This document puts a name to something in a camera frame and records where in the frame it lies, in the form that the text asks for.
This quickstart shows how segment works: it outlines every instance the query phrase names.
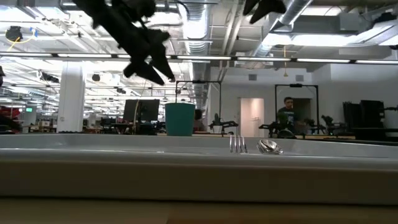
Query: computer monitor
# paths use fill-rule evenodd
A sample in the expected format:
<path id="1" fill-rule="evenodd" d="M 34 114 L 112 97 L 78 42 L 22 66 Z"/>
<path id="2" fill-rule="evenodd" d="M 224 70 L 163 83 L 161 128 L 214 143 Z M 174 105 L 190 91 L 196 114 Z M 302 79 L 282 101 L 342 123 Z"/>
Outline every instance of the computer monitor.
<path id="1" fill-rule="evenodd" d="M 126 100 L 123 120 L 134 121 L 134 112 L 137 108 L 137 121 L 157 121 L 160 100 Z"/>

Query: vent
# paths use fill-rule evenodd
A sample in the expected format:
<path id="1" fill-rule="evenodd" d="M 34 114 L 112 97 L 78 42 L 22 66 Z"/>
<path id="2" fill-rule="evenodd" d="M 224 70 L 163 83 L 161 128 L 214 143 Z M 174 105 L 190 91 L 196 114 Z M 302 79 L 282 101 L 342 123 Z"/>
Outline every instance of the vent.
<path id="1" fill-rule="evenodd" d="M 249 74 L 249 81 L 257 81 L 257 75 L 256 74 Z"/>
<path id="2" fill-rule="evenodd" d="M 296 75 L 296 82 L 304 82 L 304 75 Z"/>

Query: teal cup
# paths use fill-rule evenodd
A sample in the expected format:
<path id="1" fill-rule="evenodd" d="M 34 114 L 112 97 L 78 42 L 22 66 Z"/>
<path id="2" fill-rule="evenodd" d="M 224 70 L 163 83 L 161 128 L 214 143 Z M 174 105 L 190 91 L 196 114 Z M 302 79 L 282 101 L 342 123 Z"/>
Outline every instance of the teal cup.
<path id="1" fill-rule="evenodd" d="M 168 136 L 192 136 L 195 105 L 167 103 L 165 110 Z"/>

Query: ceiling duct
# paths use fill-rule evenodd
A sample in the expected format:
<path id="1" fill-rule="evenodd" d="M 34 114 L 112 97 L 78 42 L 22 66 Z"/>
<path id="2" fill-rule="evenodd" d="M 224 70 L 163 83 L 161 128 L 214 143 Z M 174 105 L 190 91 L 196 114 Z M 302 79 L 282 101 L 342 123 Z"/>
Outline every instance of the ceiling duct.
<path id="1" fill-rule="evenodd" d="M 186 7 L 189 11 L 189 17 L 187 17 L 187 12 L 185 8 L 181 5 L 178 5 L 178 9 L 180 10 L 181 15 L 186 18 L 183 27 L 183 35 L 186 39 L 195 39 L 194 42 L 187 41 L 185 43 L 187 53 L 190 55 L 207 55 L 209 52 L 209 43 L 200 42 L 198 40 L 208 37 L 210 5 L 189 3 L 186 4 Z M 190 72 L 192 73 L 192 79 L 209 80 L 209 66 L 210 64 L 207 63 L 193 62 L 192 68 L 190 68 Z M 193 85 L 193 92 L 197 101 L 197 108 L 203 108 L 205 106 L 205 101 L 203 101 L 203 95 L 206 94 L 206 87 L 207 85 Z"/>
<path id="2" fill-rule="evenodd" d="M 270 16 L 268 16 L 266 20 L 266 25 L 268 27 L 265 28 L 264 39 L 268 35 L 271 30 L 275 30 L 281 28 L 283 26 L 293 28 L 293 23 L 296 19 L 303 13 L 303 11 L 311 4 L 313 0 L 285 0 L 284 3 L 286 5 L 286 13 L 281 15 L 278 20 L 272 21 L 270 20 Z M 265 57 L 271 51 L 273 46 L 264 44 L 264 40 L 260 43 L 254 53 L 251 55 L 253 57 Z M 258 62 L 248 62 L 243 67 L 254 69 L 258 68 Z"/>

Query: red object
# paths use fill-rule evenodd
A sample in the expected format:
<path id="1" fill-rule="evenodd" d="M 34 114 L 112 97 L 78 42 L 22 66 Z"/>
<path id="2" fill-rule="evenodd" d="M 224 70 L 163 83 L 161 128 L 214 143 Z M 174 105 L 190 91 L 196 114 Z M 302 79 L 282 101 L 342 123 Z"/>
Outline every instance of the red object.
<path id="1" fill-rule="evenodd" d="M 11 115 L 11 108 L 1 108 L 0 110 L 0 114 L 2 114 L 3 116 L 6 116 L 8 118 L 10 118 Z M 12 118 L 16 118 L 18 115 L 20 115 L 21 112 L 19 112 L 19 108 L 13 108 L 12 109 Z"/>

